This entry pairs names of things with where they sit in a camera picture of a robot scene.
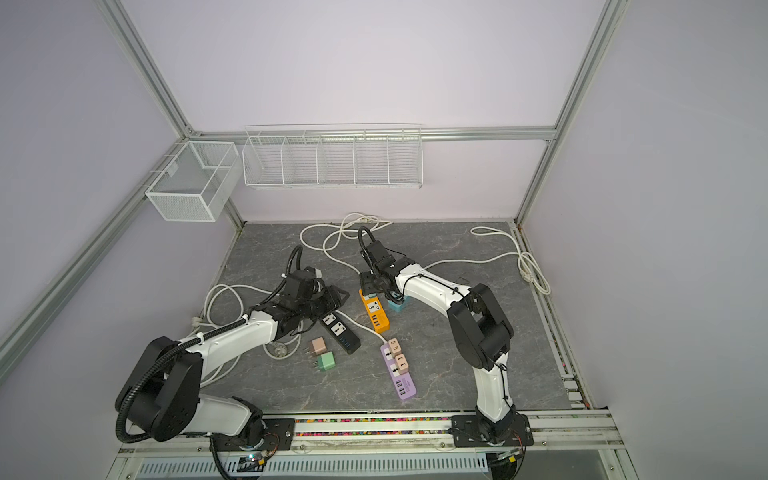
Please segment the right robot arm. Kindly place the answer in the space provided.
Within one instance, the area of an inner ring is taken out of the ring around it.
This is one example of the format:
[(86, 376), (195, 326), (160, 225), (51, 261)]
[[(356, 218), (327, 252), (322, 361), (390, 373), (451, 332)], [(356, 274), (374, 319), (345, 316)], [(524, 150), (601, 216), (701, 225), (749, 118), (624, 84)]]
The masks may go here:
[(359, 275), (365, 295), (382, 295), (397, 305), (417, 300), (447, 318), (458, 352), (473, 368), (480, 436), (501, 442), (517, 416), (507, 375), (514, 330), (492, 290), (451, 282), (402, 253), (394, 256), (366, 226), (357, 230), (357, 240), (368, 266)]

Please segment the black power strip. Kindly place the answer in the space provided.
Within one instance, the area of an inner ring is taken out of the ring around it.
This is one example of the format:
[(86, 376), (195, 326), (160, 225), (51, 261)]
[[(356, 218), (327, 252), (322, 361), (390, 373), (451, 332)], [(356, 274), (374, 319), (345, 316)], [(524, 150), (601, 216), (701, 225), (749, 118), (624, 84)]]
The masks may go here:
[(322, 325), (349, 355), (361, 346), (360, 338), (336, 312), (331, 312), (321, 319)]

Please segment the orange power strip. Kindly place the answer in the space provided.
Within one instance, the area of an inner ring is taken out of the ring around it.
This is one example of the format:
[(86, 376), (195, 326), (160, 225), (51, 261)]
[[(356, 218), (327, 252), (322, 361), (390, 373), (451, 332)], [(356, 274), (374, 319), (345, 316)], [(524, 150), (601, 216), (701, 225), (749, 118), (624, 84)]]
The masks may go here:
[(390, 322), (383, 304), (375, 294), (364, 294), (359, 290), (361, 300), (376, 333), (382, 334), (390, 329)]

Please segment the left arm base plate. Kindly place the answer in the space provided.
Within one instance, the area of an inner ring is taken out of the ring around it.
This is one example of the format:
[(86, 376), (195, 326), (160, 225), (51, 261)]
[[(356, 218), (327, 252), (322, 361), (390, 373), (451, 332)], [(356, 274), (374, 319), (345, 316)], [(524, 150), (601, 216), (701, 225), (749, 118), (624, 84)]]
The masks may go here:
[(236, 436), (214, 434), (213, 442), (220, 452), (286, 451), (291, 448), (295, 426), (294, 418), (266, 418)]

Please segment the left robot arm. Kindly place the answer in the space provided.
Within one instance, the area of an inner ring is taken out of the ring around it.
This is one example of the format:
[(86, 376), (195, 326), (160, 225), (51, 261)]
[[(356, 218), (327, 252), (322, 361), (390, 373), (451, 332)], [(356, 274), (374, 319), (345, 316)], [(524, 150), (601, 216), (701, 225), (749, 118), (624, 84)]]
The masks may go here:
[(122, 443), (179, 435), (218, 435), (244, 448), (267, 434), (263, 412), (239, 398), (202, 393), (203, 380), (236, 357), (296, 333), (340, 309), (348, 291), (329, 285), (312, 267), (284, 274), (266, 299), (237, 320), (181, 340), (151, 341), (115, 400), (115, 436)]

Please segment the green USB charger plug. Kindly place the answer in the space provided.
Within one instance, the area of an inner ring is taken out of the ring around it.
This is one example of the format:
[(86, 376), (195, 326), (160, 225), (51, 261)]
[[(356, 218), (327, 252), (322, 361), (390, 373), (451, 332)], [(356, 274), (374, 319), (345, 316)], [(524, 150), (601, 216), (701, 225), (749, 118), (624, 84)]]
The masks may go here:
[(328, 371), (336, 367), (334, 354), (330, 351), (317, 356), (317, 366), (320, 371)]

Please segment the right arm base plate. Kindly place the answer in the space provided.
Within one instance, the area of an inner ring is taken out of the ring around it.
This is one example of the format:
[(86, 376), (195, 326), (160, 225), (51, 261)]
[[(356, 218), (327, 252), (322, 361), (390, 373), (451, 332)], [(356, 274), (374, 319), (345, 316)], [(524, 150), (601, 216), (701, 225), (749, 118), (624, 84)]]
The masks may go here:
[(510, 412), (493, 422), (479, 412), (451, 417), (449, 433), (456, 447), (530, 447), (535, 443), (529, 419)]

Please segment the pink USB charger plug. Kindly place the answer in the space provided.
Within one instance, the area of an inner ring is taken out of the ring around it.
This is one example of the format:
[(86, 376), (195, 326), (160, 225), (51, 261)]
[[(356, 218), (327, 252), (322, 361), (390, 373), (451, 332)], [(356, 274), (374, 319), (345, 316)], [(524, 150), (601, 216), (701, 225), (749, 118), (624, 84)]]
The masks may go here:
[(328, 347), (322, 337), (314, 338), (310, 342), (310, 352), (315, 356), (320, 356), (328, 352)]

